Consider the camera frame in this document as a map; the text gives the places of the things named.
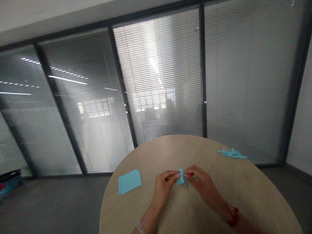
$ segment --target blue origami paper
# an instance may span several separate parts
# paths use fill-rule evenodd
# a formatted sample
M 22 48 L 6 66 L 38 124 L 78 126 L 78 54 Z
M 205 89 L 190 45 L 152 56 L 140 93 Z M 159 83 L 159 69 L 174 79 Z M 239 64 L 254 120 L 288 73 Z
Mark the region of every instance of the blue origami paper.
M 232 158 L 248 158 L 248 157 L 245 157 L 245 156 L 242 156 L 241 153 L 238 152 L 238 150 L 235 150 L 234 147 L 232 148 L 231 151 L 226 151 L 224 150 L 224 147 L 223 147 L 223 150 L 218 150 L 218 152 L 220 152 L 223 156 L 227 156 L 227 157 L 232 157 Z
M 180 171 L 179 175 L 181 175 L 181 177 L 176 181 L 176 185 L 186 184 L 186 178 L 184 176 L 184 172 L 183 172 L 182 168 L 180 168 L 179 171 Z
M 141 174 L 137 169 L 119 177 L 118 193 L 124 195 L 125 193 L 142 185 Z

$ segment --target horizontal blinds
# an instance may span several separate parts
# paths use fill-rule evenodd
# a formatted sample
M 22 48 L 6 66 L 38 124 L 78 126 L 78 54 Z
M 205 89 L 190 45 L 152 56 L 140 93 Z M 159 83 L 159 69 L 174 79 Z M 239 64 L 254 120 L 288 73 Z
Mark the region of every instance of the horizontal blinds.
M 114 29 L 138 145 L 203 136 L 199 11 Z
M 41 46 L 88 173 L 113 172 L 134 147 L 108 30 Z
M 81 174 L 32 46 L 0 54 L 0 100 L 38 175 Z
M 306 1 L 205 7 L 208 138 L 276 163 Z

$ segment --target paper crane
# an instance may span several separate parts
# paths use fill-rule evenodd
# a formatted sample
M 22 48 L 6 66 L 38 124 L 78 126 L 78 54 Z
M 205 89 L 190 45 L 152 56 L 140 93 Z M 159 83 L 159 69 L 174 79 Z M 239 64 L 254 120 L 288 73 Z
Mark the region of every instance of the paper crane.
M 232 148 L 231 151 L 226 151 L 224 150 L 224 147 L 223 147 L 223 150 L 218 150 L 218 152 L 220 152 L 223 156 L 227 156 L 227 157 L 232 157 L 232 158 L 248 158 L 248 157 L 245 157 L 245 156 L 242 156 L 241 153 L 238 152 L 238 150 L 234 150 L 234 147 Z

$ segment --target round table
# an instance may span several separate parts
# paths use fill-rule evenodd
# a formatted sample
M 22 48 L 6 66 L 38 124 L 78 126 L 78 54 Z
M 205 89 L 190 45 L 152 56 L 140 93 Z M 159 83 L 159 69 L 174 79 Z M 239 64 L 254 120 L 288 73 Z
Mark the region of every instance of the round table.
M 149 207 L 155 177 L 195 164 L 208 172 L 220 194 L 265 233 L 302 233 L 290 206 L 273 183 L 247 159 L 221 156 L 224 145 L 198 136 L 170 135 L 148 141 L 119 164 L 105 190 L 100 233 L 131 233 Z M 118 178 L 132 170 L 142 186 L 118 194 Z M 159 219 L 158 233 L 235 233 L 205 204 L 198 191 L 174 185 Z

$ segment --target floor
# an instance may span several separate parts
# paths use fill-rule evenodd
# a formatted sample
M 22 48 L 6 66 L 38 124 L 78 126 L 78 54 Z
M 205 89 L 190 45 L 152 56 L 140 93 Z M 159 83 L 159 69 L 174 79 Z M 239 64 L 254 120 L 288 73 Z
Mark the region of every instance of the floor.
M 312 184 L 283 168 L 262 169 L 312 234 Z M 109 176 L 26 180 L 0 203 L 0 233 L 98 233 Z

